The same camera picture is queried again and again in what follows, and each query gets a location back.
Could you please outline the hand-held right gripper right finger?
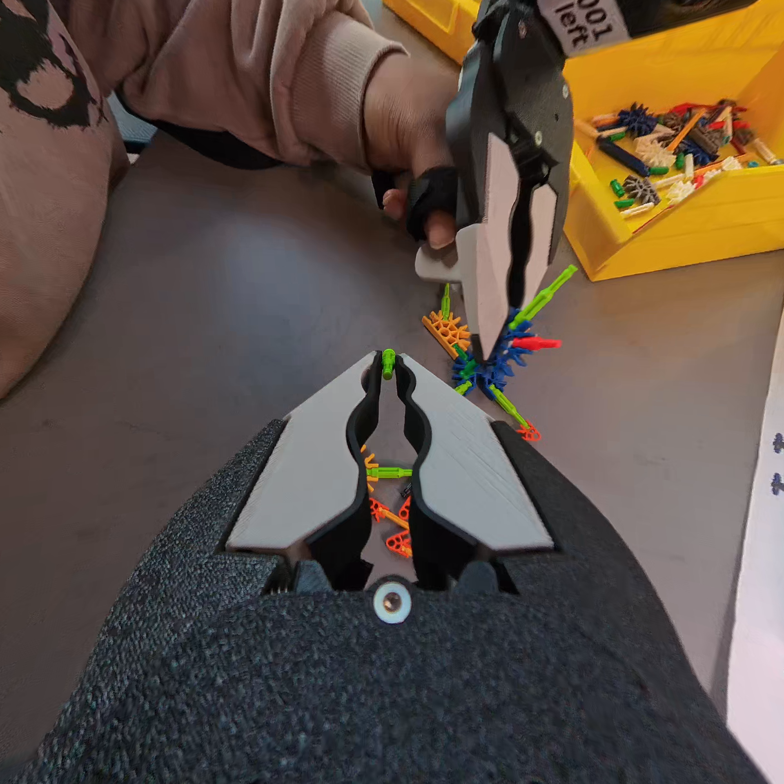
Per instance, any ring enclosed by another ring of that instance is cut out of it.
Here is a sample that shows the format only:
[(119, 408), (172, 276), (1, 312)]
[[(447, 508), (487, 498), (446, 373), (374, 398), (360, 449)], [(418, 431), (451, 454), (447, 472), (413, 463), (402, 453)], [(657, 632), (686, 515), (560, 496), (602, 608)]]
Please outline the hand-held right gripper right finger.
[(552, 551), (495, 421), (408, 355), (397, 356), (395, 377), (416, 453), (409, 532), (418, 585), (447, 587), (471, 562)]

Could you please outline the pile of toy pieces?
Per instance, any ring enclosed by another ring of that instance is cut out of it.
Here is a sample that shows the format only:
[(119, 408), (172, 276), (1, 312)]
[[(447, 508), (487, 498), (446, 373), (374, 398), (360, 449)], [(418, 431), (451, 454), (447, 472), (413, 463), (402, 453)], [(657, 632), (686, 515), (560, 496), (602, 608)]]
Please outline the pile of toy pieces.
[(655, 114), (642, 103), (575, 120), (575, 134), (617, 169), (608, 182), (624, 221), (681, 204), (726, 172), (782, 168), (735, 100), (680, 103)]

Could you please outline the person's left forearm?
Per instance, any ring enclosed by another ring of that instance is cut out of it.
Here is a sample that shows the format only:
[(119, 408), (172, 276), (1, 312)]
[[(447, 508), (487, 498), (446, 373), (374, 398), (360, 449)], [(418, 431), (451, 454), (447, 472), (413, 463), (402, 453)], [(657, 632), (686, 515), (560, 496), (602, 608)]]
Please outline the person's left forearm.
[(366, 168), (368, 84), (388, 56), (408, 55), (361, 2), (51, 4), (104, 95), (295, 165)]

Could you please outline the large blue connector fan assembly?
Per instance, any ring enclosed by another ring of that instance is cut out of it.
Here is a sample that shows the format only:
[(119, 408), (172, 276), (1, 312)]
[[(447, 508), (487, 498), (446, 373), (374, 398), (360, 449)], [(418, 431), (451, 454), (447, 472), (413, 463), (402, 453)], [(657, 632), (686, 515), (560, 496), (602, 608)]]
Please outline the large blue connector fan assembly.
[(431, 312), (429, 316), (424, 316), (422, 322), (453, 361), (451, 380), (455, 391), (466, 397), (472, 390), (479, 390), (490, 401), (494, 401), (496, 405), (501, 407), (507, 415), (515, 419), (518, 424), (517, 433), (524, 441), (539, 441), (541, 439), (540, 432), (519, 413), (514, 404), (506, 397), (505, 389), (499, 390), (493, 385), (485, 387), (481, 370), (491, 356), (482, 361), (473, 354), (470, 346), (471, 334), (466, 325), (462, 324), (461, 318), (454, 315), (451, 310), (447, 312), (439, 310)]

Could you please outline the yellow fan connector green rod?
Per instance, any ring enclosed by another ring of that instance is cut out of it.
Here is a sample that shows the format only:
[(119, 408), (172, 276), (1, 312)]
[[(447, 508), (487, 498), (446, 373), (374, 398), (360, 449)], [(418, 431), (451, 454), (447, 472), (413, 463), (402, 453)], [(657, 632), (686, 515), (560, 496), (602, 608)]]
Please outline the yellow fan connector green rod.
[(360, 448), (361, 468), (359, 486), (366, 488), (367, 492), (373, 494), (375, 487), (380, 481), (397, 481), (401, 479), (409, 480), (413, 475), (413, 469), (407, 466), (381, 465), (376, 461), (375, 453), (368, 449), (367, 444)]

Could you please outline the yellow storage bin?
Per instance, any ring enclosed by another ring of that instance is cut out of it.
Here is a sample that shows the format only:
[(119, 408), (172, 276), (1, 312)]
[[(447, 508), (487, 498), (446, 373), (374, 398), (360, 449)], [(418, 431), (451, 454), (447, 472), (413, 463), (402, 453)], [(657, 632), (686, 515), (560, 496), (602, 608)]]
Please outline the yellow storage bin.
[[(783, 2), (746, 9), (568, 61), (575, 117), (642, 103), (665, 111), (727, 98), (782, 159)], [(577, 132), (564, 233), (593, 281), (782, 248), (782, 165), (722, 173), (670, 207), (624, 219), (612, 179), (627, 173)]]
[(456, 64), (474, 45), (481, 1), (383, 1), (382, 4)]

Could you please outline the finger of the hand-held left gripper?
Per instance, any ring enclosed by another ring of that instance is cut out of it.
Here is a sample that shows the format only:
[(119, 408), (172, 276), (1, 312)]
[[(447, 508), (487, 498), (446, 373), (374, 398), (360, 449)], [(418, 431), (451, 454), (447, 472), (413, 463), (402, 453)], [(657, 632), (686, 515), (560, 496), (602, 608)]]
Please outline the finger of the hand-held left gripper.
[(455, 252), (450, 256), (438, 257), (426, 246), (416, 254), (419, 278), (460, 284), (466, 324), (479, 362), (491, 357), (510, 308), (510, 229), (520, 195), (520, 177), (508, 145), (497, 135), (489, 135), (486, 153), (483, 217), (457, 231)]
[(550, 184), (533, 190), (529, 210), (530, 251), (524, 270), (524, 302), (534, 300), (550, 266), (556, 207), (557, 194)]

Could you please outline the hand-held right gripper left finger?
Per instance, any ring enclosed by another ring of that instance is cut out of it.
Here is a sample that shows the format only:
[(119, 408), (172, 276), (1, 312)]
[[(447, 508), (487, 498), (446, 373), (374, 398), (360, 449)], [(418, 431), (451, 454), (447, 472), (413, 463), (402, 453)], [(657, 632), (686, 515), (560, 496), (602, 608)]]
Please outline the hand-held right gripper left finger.
[(363, 446), (379, 418), (373, 351), (289, 412), (231, 528), (226, 551), (316, 561), (329, 583), (367, 583), (372, 531)]

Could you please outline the toy instruction sheet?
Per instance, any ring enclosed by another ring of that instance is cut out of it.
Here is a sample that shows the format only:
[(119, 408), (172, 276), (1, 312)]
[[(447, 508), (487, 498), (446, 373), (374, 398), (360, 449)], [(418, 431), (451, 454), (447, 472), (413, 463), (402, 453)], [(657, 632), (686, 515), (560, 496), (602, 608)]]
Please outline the toy instruction sheet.
[(783, 782), (783, 323), (750, 490), (728, 660), (728, 727)]

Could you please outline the grey desk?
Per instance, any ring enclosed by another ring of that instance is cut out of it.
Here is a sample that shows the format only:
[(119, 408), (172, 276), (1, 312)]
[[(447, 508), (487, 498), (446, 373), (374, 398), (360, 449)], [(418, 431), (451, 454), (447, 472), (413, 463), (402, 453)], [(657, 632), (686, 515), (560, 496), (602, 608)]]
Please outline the grey desk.
[[(741, 517), (760, 362), (738, 339), (781, 272), (572, 280), (566, 346), (514, 389), (550, 452), (492, 420), (554, 540), (420, 587), (373, 517), (367, 583), (226, 551), (289, 412), (373, 351), (445, 382), (415, 337), (415, 245), (331, 159), (147, 121), (104, 95), (129, 168), (93, 264), (2, 397), (2, 746), (17, 782), (765, 782), (631, 545), (547, 457), (610, 468), (697, 578)], [(750, 393), (741, 392), (749, 383)]]

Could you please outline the small blue connector green rods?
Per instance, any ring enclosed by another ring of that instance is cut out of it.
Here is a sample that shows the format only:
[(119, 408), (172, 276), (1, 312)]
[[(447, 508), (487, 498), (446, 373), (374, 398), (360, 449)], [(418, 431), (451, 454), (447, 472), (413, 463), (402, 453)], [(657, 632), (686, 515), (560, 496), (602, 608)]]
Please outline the small blue connector green rods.
[(485, 387), (493, 385), (503, 390), (507, 380), (515, 374), (512, 365), (525, 367), (525, 358), (529, 355), (561, 346), (561, 341), (558, 339), (543, 338), (535, 334), (533, 319), (576, 271), (575, 265), (568, 266), (552, 284), (542, 289), (529, 305), (510, 311), (491, 358), (485, 362), (481, 370)]

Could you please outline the person's left hand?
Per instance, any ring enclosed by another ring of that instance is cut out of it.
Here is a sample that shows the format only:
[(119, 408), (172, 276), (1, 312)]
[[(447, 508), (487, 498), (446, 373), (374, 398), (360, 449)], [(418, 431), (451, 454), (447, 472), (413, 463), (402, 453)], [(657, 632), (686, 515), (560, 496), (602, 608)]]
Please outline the person's left hand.
[(403, 53), (388, 53), (375, 66), (363, 103), (367, 167), (387, 172), (395, 185), (382, 198), (389, 218), (403, 223), (408, 186), (424, 172), (454, 164), (445, 130), (457, 77)]

